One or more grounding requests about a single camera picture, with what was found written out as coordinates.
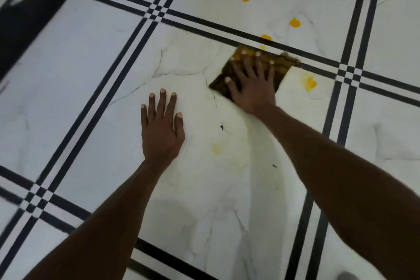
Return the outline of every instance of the black square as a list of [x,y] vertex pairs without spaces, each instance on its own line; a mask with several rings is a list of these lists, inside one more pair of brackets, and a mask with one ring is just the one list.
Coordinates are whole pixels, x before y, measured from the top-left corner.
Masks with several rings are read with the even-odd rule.
[[38,208],[41,208],[42,210],[45,209],[45,206],[48,204],[48,201],[46,201],[45,199],[41,199],[38,203]]
[[29,192],[28,195],[25,197],[25,200],[30,203],[32,198],[34,198],[34,194]]
[[42,198],[42,196],[44,196],[44,194],[45,194],[45,192],[46,192],[47,190],[45,189],[45,188],[43,188],[43,187],[40,187],[39,189],[38,189],[38,191],[37,191],[37,196],[39,196],[39,197],[41,197]]
[[29,204],[28,205],[28,207],[27,207],[27,209],[26,209],[26,211],[28,212],[28,213],[33,213],[34,212],[34,210],[35,210],[35,205],[33,205],[33,204]]

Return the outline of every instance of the person's left arm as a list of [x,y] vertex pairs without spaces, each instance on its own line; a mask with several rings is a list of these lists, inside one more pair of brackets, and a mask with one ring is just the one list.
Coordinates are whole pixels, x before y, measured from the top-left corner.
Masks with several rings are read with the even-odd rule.
[[165,111],[166,92],[150,94],[142,104],[144,161],[66,240],[51,251],[24,280],[122,279],[139,234],[144,211],[159,177],[185,140],[182,114],[175,119],[176,94]]

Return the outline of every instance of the white marble floor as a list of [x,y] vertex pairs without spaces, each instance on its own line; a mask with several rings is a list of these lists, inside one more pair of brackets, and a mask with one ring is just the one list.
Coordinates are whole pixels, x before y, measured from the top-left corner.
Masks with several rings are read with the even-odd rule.
[[178,93],[186,142],[151,197],[126,280],[383,279],[338,238],[271,134],[207,84],[238,44],[290,52],[302,64],[278,105],[420,193],[419,10],[67,0],[0,82],[0,279],[22,279],[133,173],[140,105],[162,87]]

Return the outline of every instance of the person's left hand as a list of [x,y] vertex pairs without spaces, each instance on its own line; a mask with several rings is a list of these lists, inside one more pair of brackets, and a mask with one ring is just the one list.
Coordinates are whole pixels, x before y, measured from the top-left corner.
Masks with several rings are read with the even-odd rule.
[[178,156],[185,140],[182,113],[173,113],[176,104],[176,93],[173,92],[166,105],[166,90],[160,89],[160,99],[155,111],[155,94],[150,93],[149,110],[142,104],[142,137],[144,160],[172,161]]

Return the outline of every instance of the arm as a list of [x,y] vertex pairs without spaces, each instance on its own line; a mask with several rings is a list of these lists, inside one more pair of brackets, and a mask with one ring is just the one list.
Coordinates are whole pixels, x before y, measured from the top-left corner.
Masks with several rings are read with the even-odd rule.
[[149,111],[142,104],[144,161],[105,202],[25,280],[122,279],[139,235],[144,211],[160,175],[178,155],[185,139],[182,114],[176,114],[173,93],[150,94]]
[[259,118],[277,138],[298,176],[337,234],[389,280],[419,279],[420,198],[368,161],[287,115],[275,105],[273,69],[265,80],[244,58],[232,62],[242,91],[229,78],[234,102]]

